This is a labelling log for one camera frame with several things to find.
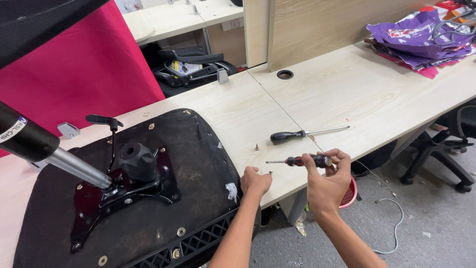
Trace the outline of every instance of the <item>chair base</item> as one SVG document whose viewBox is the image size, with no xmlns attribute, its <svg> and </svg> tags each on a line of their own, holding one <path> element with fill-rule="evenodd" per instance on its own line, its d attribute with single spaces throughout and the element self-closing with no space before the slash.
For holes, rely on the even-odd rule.
<svg viewBox="0 0 476 268">
<path fill-rule="evenodd" d="M 471 191 L 471 185 L 474 184 L 474 178 L 464 170 L 450 155 L 448 152 L 451 150 L 466 151 L 466 147 L 474 144 L 467 143 L 465 141 L 445 141 L 450 136 L 446 130 L 438 133 L 434 138 L 431 138 L 427 132 L 423 132 L 414 142 L 410 144 L 418 150 L 418 155 L 413 161 L 407 172 L 400 178 L 400 182 L 403 184 L 413 184 L 413 177 L 417 174 L 418 170 L 423 166 L 427 159 L 432 156 L 436 160 L 440 161 L 447 168 L 449 168 L 458 178 L 460 183 L 456 184 L 455 190 L 461 193 L 468 193 Z"/>
</svg>

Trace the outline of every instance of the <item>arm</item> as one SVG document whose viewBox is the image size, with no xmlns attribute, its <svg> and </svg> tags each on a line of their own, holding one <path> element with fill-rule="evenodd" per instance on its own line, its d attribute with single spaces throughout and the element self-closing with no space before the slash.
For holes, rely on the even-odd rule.
<svg viewBox="0 0 476 268">
<path fill-rule="evenodd" d="M 208 268 L 247 268 L 256 211 L 271 186 L 271 175 L 259 175 L 257 167 L 247 166 L 241 177 L 243 199 L 230 228 L 223 237 Z"/>
<path fill-rule="evenodd" d="M 307 199 L 319 226 L 349 268 L 388 268 L 377 254 L 340 218 L 339 205 L 350 184 L 350 156 L 338 149 L 324 153 L 336 164 L 319 174 L 314 160 L 303 155 L 307 169 Z"/>
</svg>

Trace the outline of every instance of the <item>screwdriver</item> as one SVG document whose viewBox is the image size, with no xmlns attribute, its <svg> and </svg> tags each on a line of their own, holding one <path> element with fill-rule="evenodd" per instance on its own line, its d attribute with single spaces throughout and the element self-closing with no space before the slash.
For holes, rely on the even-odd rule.
<svg viewBox="0 0 476 268">
<path fill-rule="evenodd" d="M 324 154 L 318 154 L 318 155 L 310 155 L 313 159 L 314 162 L 316 163 L 317 167 L 320 168 L 326 168 L 329 166 L 332 166 L 332 159 L 329 156 L 325 156 Z M 304 161 L 302 161 L 301 156 L 297 157 L 288 157 L 284 161 L 266 161 L 267 164 L 274 164 L 274 163 L 285 163 L 288 166 L 304 166 Z"/>
<path fill-rule="evenodd" d="M 317 131 L 301 130 L 301 131 L 298 131 L 298 132 L 278 132 L 278 133 L 271 134 L 269 139 L 274 143 L 279 143 L 279 142 L 283 142 L 283 141 L 285 141 L 287 139 L 291 139 L 291 138 L 296 138 L 296 137 L 303 138 L 307 134 L 314 134 L 314 133 L 320 133 L 320 132 L 326 132 L 326 131 L 335 131 L 335 130 L 348 129 L 348 128 L 350 128 L 350 125 L 343 126 L 343 127 L 317 130 Z"/>
</svg>

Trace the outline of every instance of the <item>gas lift sticker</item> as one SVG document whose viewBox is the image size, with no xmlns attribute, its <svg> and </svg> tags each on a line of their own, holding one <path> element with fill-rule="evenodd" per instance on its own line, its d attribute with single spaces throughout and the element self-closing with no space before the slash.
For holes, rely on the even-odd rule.
<svg viewBox="0 0 476 268">
<path fill-rule="evenodd" d="M 20 116 L 18 121 L 9 130 L 0 134 L 0 143 L 5 142 L 18 134 L 27 125 L 28 120 L 23 116 Z"/>
</svg>

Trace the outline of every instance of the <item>chair wheel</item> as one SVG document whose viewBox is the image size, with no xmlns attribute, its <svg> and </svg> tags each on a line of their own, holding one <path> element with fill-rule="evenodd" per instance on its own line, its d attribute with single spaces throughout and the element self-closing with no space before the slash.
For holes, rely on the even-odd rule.
<svg viewBox="0 0 476 268">
<path fill-rule="evenodd" d="M 400 178 L 400 182 L 403 184 L 411 185 L 413 184 L 413 178 L 409 178 L 407 174 L 403 175 L 403 177 Z"/>
<path fill-rule="evenodd" d="M 465 185 L 463 182 L 459 182 L 455 186 L 455 190 L 460 193 L 469 193 L 471 192 L 471 185 Z"/>
</svg>

